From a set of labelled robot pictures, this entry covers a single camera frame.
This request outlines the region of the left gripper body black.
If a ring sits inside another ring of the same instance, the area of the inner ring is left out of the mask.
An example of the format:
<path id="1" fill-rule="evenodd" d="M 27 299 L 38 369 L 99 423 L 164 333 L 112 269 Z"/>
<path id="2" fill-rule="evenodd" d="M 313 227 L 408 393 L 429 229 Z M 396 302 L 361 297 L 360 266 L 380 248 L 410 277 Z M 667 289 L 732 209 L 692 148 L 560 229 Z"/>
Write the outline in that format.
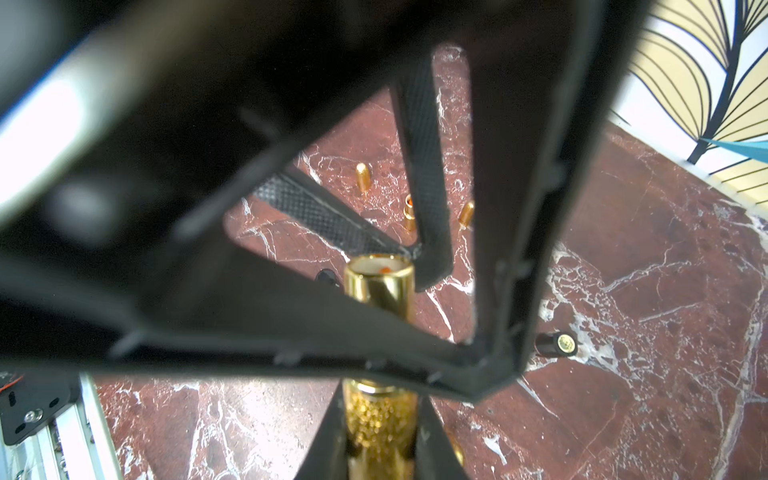
<path id="1" fill-rule="evenodd" d="M 605 1 L 5 1 L 1 228 L 77 175 L 115 172 L 98 247 L 227 203 L 260 150 L 297 149 L 436 46 L 538 33 L 561 66 Z"/>

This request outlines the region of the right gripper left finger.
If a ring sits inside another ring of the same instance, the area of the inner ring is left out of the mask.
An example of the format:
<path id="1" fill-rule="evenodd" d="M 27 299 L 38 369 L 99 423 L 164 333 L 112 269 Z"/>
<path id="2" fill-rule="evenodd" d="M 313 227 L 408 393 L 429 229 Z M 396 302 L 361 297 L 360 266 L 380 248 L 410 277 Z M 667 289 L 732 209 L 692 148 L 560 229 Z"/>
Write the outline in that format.
<path id="1" fill-rule="evenodd" d="M 347 427 L 342 384 L 331 398 L 295 480 L 347 480 Z"/>

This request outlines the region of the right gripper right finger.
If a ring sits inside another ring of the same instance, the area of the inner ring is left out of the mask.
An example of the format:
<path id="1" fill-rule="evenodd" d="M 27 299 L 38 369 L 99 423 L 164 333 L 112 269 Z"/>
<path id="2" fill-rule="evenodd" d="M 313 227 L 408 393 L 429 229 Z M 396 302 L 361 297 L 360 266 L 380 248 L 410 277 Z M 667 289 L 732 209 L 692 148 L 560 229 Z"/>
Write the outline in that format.
<path id="1" fill-rule="evenodd" d="M 418 403 L 414 478 L 419 480 L 469 479 L 428 397 L 421 397 Z"/>

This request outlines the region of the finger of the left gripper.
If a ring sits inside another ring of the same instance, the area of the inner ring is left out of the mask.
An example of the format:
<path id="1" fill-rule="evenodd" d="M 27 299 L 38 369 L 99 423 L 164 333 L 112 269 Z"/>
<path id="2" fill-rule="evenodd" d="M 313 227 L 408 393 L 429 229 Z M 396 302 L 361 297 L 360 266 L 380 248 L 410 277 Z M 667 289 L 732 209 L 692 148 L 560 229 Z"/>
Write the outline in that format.
<path id="1" fill-rule="evenodd" d="M 5 363 L 398 385 L 389 374 L 397 346 L 415 334 L 439 339 L 239 247 L 218 218 L 173 234 L 178 220 L 159 197 L 140 212 L 158 214 L 158 237 L 81 249 L 34 205 L 56 190 L 38 180 L 2 192 Z"/>
<path id="2" fill-rule="evenodd" d="M 472 108 L 474 320 L 467 343 L 415 334 L 395 384 L 479 400 L 532 354 L 554 242 L 618 88 L 646 1 L 419 1 L 421 47 L 466 53 Z"/>

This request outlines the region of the gold lipstick cap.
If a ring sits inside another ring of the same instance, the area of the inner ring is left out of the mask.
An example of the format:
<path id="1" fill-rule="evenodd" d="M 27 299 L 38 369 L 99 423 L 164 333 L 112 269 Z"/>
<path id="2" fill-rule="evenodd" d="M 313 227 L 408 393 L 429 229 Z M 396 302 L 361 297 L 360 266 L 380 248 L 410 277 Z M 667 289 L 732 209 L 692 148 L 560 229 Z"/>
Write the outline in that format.
<path id="1" fill-rule="evenodd" d="M 372 174 L 367 164 L 360 162 L 355 167 L 356 182 L 359 191 L 362 194 L 366 194 L 372 187 Z"/>

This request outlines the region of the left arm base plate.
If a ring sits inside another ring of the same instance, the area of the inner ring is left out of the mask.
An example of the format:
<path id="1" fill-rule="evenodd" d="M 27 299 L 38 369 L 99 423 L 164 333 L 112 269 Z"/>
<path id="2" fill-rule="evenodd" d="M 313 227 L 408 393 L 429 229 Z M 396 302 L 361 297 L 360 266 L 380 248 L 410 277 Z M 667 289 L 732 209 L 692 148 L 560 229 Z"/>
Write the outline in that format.
<path id="1" fill-rule="evenodd" d="M 1 388 L 1 434 L 13 446 L 48 426 L 81 396 L 79 376 L 64 373 L 24 374 Z"/>

